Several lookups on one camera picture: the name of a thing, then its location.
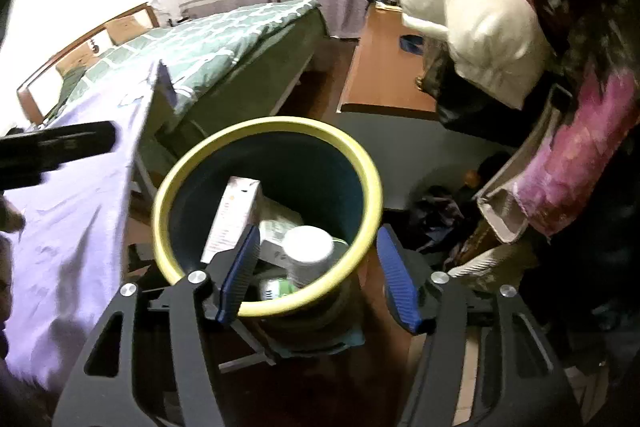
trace white puffer jacket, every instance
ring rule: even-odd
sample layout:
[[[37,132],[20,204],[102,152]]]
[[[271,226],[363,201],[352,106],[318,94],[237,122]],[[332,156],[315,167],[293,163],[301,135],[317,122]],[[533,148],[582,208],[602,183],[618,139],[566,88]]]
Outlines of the white puffer jacket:
[[[500,102],[522,103],[549,46],[526,0],[400,0],[406,26],[447,40],[456,72]]]

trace green patterned blanket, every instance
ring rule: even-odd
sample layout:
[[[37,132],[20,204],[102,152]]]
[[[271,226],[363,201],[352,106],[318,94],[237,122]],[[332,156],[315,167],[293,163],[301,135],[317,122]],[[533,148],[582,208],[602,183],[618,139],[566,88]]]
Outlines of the green patterned blanket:
[[[261,40],[299,19],[319,4],[314,0],[257,4],[188,21],[175,28],[153,28],[107,50],[69,95],[80,98],[95,84],[141,62],[161,59],[178,96],[175,125],[198,99],[222,79]]]

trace silver bolt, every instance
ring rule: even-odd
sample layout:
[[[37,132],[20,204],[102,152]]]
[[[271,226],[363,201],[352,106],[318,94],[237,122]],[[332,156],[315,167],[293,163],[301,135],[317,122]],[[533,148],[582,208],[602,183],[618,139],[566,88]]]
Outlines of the silver bolt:
[[[503,284],[500,286],[500,295],[503,297],[511,298],[515,297],[518,294],[518,290],[511,286],[510,284]]]
[[[128,282],[123,285],[122,288],[120,288],[120,295],[130,297],[136,292],[137,289],[138,287],[135,284]]]
[[[207,278],[207,274],[202,270],[196,270],[195,272],[191,272],[189,274],[189,282],[193,284],[198,284],[204,281]]]
[[[433,272],[431,280],[436,284],[446,284],[449,282],[449,275],[444,272]]]

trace wooden headboard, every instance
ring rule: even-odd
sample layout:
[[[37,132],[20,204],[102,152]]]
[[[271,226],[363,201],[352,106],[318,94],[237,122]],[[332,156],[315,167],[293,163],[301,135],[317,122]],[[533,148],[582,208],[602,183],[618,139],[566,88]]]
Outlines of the wooden headboard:
[[[33,86],[33,84],[44,73],[49,71],[50,68],[54,67],[60,61],[60,59],[65,57],[69,52],[73,51],[81,44],[84,44],[85,42],[94,38],[97,34],[105,31],[106,30],[104,27],[105,23],[114,19],[118,19],[120,17],[125,17],[127,15],[135,15],[136,13],[139,13],[142,11],[145,11],[146,14],[148,15],[149,21],[151,22],[151,25],[153,28],[158,28],[160,26],[158,23],[158,17],[156,17],[156,14],[153,8],[149,6],[149,4],[146,2],[139,4],[138,6],[135,6],[130,10],[127,10],[126,12],[118,14],[115,17],[112,17],[111,19],[109,19],[108,21],[103,22],[102,24],[100,24],[99,26],[96,26],[91,31],[88,31],[87,33],[85,33],[82,37],[77,38],[68,46],[65,46],[64,48],[62,48],[58,53],[54,54],[49,60],[47,60],[47,62],[45,62],[37,70],[35,70],[29,76],[29,78],[27,78],[27,80],[21,83],[20,87],[18,87],[17,89],[18,101],[20,102],[20,107],[22,108],[22,111],[24,115],[28,118],[28,120],[31,123],[34,123],[36,125],[40,125],[44,123],[46,115],[43,116],[42,111],[38,107],[38,104],[36,103],[35,98],[33,97],[33,93],[31,92],[31,89],[30,89],[31,86]]]

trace white bottle cap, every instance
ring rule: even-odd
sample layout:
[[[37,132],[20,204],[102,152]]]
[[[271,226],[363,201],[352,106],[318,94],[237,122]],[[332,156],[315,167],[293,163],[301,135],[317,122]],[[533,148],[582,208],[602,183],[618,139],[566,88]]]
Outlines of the white bottle cap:
[[[316,227],[295,227],[282,240],[282,249],[290,260],[289,278],[298,286],[306,286],[331,267],[333,238]]]

